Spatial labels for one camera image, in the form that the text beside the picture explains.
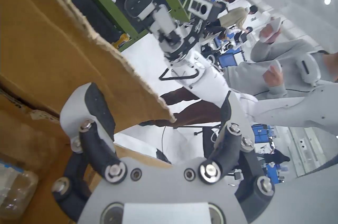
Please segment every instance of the black cable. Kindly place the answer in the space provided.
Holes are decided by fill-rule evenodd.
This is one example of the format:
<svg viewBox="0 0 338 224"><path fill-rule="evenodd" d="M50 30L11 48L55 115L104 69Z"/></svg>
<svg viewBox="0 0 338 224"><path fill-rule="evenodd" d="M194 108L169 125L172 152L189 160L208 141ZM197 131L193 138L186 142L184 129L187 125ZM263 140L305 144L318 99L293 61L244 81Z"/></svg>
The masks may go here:
<svg viewBox="0 0 338 224"><path fill-rule="evenodd" d="M287 88L286 90L291 90L291 91L297 91L297 92L304 92L304 93L308 93L308 92L312 92L312 90L311 91L302 91L302 90L292 90L292 89L289 89L289 88ZM269 92L269 90L266 90L266 91L262 91L262 92L260 92L260 93L257 93L257 94L255 94L255 95L253 95L253 96L256 96L256 95L259 95L259 94L262 94L262 93L266 93L266 92Z"/></svg>
<svg viewBox="0 0 338 224"><path fill-rule="evenodd" d="M164 152L163 152L163 135L164 135L165 129L166 129L166 126L165 126L164 129L163 129L162 140L161 140L161 144L162 144L162 153L163 153L163 154L164 154Z"/></svg>

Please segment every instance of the cable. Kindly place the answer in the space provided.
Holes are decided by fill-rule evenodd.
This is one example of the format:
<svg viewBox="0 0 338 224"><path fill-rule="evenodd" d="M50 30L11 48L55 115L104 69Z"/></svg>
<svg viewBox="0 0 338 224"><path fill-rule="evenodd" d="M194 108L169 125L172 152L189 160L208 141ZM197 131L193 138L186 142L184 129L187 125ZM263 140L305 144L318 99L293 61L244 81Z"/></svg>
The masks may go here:
<svg viewBox="0 0 338 224"><path fill-rule="evenodd" d="M163 152L163 135L164 135L165 129L166 129L166 126L165 126L164 129L163 129L162 139L161 139L161 145L162 145L162 153L163 153L163 155L164 155L164 152Z"/></svg>
<svg viewBox="0 0 338 224"><path fill-rule="evenodd" d="M287 88L286 90L297 91L297 92L304 92L304 93L309 93L309 92L312 92L312 91L313 91L313 90L311 90L311 91L292 90L292 89L289 89L289 88ZM262 92L260 92L260 93L257 93L257 94L255 94L255 95L253 95L253 96L257 96L257 95L259 95L259 94L266 93L266 92L269 92L269 90L262 91Z"/></svg>
<svg viewBox="0 0 338 224"><path fill-rule="evenodd" d="M216 143L216 140L217 140L217 134L216 133L219 132L219 129L217 129L216 131L213 131L211 129L211 131L213 132L213 134L210 137L210 141L213 142L213 143Z"/></svg>

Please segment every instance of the hand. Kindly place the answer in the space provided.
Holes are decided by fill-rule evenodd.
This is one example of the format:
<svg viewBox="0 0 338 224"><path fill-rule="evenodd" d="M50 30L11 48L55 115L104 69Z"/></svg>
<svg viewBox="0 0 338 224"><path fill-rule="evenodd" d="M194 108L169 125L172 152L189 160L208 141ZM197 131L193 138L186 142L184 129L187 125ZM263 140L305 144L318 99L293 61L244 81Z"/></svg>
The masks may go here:
<svg viewBox="0 0 338 224"><path fill-rule="evenodd" d="M263 79L270 87L281 85L284 82L283 73L277 71L274 66L270 66L269 70L263 74Z"/></svg>
<svg viewBox="0 0 338 224"><path fill-rule="evenodd" d="M268 44L274 43L277 40L279 35L280 35L280 29L278 29L278 31L274 35L272 35L265 43L268 43Z"/></svg>

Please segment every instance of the white floor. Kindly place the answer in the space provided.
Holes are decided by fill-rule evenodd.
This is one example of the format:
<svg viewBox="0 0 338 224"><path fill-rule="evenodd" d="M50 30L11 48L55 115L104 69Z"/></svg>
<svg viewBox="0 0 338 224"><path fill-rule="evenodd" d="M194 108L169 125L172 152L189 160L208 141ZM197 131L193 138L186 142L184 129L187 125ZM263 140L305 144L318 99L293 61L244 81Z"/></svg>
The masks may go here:
<svg viewBox="0 0 338 224"><path fill-rule="evenodd" d="M167 67L164 63L163 53L151 34L124 50L122 55L128 59L136 72L159 96L181 87L175 81L160 81L158 79ZM178 113L193 102L195 101L181 102L169 108L173 113ZM197 128L173 129L172 127L166 127L164 130L164 127L157 126L132 126L122 133L140 139L159 150L163 149L168 160L176 164L180 161L204 156L202 134L194 136L194 132L200 130Z"/></svg>

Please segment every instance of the white robot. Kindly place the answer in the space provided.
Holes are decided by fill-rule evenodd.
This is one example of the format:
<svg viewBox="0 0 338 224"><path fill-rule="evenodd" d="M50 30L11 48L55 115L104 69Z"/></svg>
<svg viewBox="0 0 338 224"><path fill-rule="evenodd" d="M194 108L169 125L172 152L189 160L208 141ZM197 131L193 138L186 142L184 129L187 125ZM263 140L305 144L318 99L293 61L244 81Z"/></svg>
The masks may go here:
<svg viewBox="0 0 338 224"><path fill-rule="evenodd" d="M275 223L335 223L338 165L275 188L257 160L251 124L318 126L338 134L337 101L332 100L338 84L318 85L306 98L257 101L231 90L218 69L194 49L204 21L217 17L217 4L191 0L189 11L201 20L190 32L177 27L165 5L153 0L126 0L125 8L154 34L164 52L168 69L160 79L176 80L221 108L220 134L208 159L167 169L119 159L115 122L104 96L94 83L82 85L60 114L74 151L52 188L60 208L79 224L261 224L271 218ZM165 77L169 70L171 77ZM81 180L88 163L103 177L92 193ZM233 194L222 177L237 163L244 180Z"/></svg>

